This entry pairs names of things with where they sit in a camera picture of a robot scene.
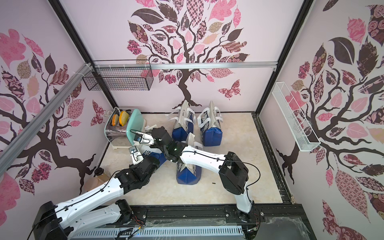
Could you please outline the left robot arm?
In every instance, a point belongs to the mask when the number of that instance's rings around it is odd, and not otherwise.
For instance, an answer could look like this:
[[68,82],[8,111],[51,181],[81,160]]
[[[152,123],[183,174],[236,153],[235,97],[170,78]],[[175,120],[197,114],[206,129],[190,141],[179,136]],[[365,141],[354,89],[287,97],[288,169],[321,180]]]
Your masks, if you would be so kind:
[[36,240],[70,240],[80,233],[108,224],[126,224],[133,211],[120,197],[149,183],[160,161],[147,156],[137,165],[117,171],[109,181],[74,199],[57,205],[43,204],[35,218]]

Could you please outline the blue takeout bag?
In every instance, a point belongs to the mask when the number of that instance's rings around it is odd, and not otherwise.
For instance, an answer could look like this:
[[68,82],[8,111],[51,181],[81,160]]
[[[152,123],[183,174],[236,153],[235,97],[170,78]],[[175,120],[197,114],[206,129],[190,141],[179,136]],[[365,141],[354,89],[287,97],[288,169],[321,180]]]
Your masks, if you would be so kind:
[[[152,130],[157,127],[158,127],[157,125],[146,126],[144,130],[141,130],[141,132],[151,134]],[[147,156],[153,156],[157,158],[160,161],[160,166],[166,161],[164,154],[159,149],[152,149],[151,145],[134,143],[133,146],[136,146],[139,149],[140,153],[144,158]]]
[[[193,133],[188,134],[184,143],[187,143],[198,150],[203,150],[203,145],[195,141],[195,135]],[[177,163],[176,180],[178,184],[196,185],[200,181],[201,175],[201,167],[192,164]]]

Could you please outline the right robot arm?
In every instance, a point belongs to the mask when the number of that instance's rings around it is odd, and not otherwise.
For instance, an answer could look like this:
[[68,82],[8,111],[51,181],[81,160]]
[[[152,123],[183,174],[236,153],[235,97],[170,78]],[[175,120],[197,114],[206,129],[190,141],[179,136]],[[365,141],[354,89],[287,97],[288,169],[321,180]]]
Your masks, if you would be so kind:
[[194,134],[189,133],[186,140],[177,141],[164,127],[152,129],[151,136],[151,146],[161,150],[167,160],[195,165],[220,176],[224,189],[235,197],[238,219],[244,223],[251,221],[253,202],[248,195],[249,169],[234,152],[225,155],[206,152],[195,141]]

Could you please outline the back aluminium rail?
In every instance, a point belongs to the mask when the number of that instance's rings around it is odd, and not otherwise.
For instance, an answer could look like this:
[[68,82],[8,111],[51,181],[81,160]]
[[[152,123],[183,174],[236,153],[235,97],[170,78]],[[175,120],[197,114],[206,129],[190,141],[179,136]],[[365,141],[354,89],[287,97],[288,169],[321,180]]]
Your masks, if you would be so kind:
[[109,64],[95,65],[101,68],[144,68],[152,70],[176,70],[176,69],[234,69],[234,68],[277,68],[277,62],[230,62],[230,63],[178,63],[178,64]]

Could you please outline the yellow bread slice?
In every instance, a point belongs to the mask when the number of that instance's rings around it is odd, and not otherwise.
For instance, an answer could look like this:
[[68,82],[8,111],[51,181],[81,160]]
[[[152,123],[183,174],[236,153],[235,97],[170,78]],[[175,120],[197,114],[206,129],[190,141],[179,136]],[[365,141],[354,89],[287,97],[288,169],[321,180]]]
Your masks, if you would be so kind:
[[120,115],[119,115],[120,126],[125,126],[128,123],[129,118],[130,118],[129,113],[127,113],[126,111],[120,112]]

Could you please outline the orange bread slice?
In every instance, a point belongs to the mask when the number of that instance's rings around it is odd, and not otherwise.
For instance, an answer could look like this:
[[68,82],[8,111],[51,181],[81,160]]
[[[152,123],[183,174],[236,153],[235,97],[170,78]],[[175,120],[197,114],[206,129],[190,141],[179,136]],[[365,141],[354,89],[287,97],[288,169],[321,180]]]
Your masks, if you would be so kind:
[[119,115],[114,114],[112,117],[111,125],[116,126],[119,123]]

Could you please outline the left aluminium rail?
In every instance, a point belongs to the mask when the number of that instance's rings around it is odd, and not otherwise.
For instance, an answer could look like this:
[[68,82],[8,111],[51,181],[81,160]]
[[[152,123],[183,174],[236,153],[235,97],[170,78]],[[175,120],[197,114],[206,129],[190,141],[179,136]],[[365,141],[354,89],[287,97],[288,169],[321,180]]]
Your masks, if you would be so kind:
[[81,82],[83,75],[91,70],[91,64],[84,64],[77,72],[75,72],[69,82],[65,84],[61,90],[52,97],[52,99],[42,108],[39,114],[31,120],[23,131],[11,141],[1,154],[1,175],[7,171],[13,161],[21,154],[28,143],[41,130],[43,125],[53,116],[57,108],[65,101],[67,96]]

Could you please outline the black base frame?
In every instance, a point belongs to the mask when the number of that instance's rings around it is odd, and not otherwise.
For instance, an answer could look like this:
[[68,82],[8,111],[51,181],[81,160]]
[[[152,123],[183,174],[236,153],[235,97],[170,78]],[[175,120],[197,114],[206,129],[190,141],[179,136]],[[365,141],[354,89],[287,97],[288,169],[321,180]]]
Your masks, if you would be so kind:
[[[171,240],[315,240],[316,236],[302,205],[255,204],[251,221],[238,219],[234,204],[225,205],[133,205],[133,217],[126,224],[98,228],[240,226],[242,237],[178,237]],[[134,238],[120,240],[154,240]]]

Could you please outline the aluminium rail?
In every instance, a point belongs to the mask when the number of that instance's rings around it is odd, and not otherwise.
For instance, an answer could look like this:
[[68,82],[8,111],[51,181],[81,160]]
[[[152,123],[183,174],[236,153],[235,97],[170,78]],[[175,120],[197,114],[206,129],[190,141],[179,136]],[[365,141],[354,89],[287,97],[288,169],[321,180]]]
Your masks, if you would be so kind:
[[144,68],[152,70],[176,70],[176,69],[234,69],[234,68],[277,68],[277,62],[230,62],[230,63],[178,63],[178,64],[109,64],[95,65],[101,68]]
[[75,72],[69,82],[65,84],[61,90],[52,97],[52,99],[42,108],[39,114],[31,120],[23,131],[11,141],[1,154],[1,175],[7,171],[13,161],[21,154],[28,143],[41,130],[43,125],[53,116],[57,108],[65,101],[67,96],[81,82],[83,75],[91,70],[91,64],[84,64],[77,72]]

